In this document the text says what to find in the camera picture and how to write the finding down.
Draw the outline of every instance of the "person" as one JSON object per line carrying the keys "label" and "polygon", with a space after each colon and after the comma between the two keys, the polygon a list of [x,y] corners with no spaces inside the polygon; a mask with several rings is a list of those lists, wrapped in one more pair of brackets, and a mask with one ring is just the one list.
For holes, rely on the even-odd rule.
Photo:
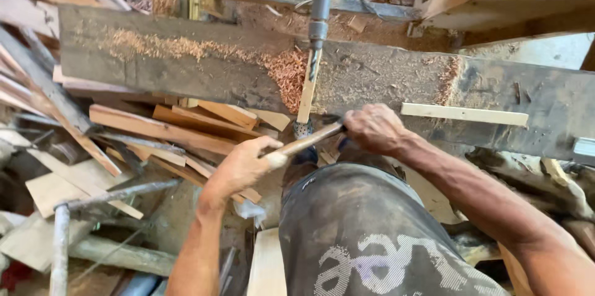
{"label": "person", "polygon": [[[351,142],[336,164],[316,169],[302,158],[287,169],[279,225],[287,295],[508,294],[463,261],[381,155],[417,171],[503,244],[535,295],[595,295],[595,264],[569,233],[506,186],[407,130],[384,104],[347,112],[344,125]],[[269,137],[245,141],[208,180],[167,295],[218,294],[226,202],[279,166],[258,155],[281,145]]]}

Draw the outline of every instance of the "forearm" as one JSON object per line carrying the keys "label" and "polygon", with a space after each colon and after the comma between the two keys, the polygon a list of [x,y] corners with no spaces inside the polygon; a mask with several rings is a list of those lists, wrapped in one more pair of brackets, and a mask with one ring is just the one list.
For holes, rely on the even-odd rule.
{"label": "forearm", "polygon": [[218,295],[219,233],[225,202],[214,198],[207,183],[167,285],[167,295]]}
{"label": "forearm", "polygon": [[484,172],[407,132],[393,155],[430,181],[482,231],[510,251],[572,241],[553,220]]}

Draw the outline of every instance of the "man's right hand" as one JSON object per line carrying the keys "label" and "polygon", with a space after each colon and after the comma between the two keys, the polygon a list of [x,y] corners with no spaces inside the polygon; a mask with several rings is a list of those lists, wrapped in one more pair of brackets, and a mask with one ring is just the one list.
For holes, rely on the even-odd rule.
{"label": "man's right hand", "polygon": [[399,142],[413,134],[386,104],[366,104],[361,110],[350,110],[343,124],[347,136],[370,153],[391,155]]}

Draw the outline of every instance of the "wooden handle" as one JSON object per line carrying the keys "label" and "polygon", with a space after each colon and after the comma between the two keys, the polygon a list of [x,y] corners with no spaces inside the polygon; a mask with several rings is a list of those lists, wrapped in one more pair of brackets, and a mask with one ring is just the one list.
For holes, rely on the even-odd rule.
{"label": "wooden handle", "polygon": [[343,124],[338,122],[333,123],[331,125],[325,126],[321,130],[316,131],[314,134],[307,136],[306,138],[290,142],[275,152],[280,152],[284,155],[287,155],[288,157],[291,157],[292,155],[299,153],[301,150],[306,149],[325,138],[332,137],[340,132],[343,132],[344,130],[345,126],[343,126]]}

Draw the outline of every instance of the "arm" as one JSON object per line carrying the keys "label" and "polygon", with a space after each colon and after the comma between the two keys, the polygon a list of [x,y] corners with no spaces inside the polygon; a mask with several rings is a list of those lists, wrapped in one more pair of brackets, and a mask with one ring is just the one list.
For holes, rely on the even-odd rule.
{"label": "arm", "polygon": [[285,164],[287,158],[282,155],[258,158],[264,148],[281,146],[268,136],[247,140],[236,146],[209,178],[198,198],[196,219],[171,272],[168,296],[219,294],[219,233],[227,201],[268,171]]}
{"label": "arm", "polygon": [[595,295],[595,264],[576,241],[497,180],[408,131],[384,104],[349,111],[345,126],[361,147],[417,171],[480,230],[509,249],[536,295]]}

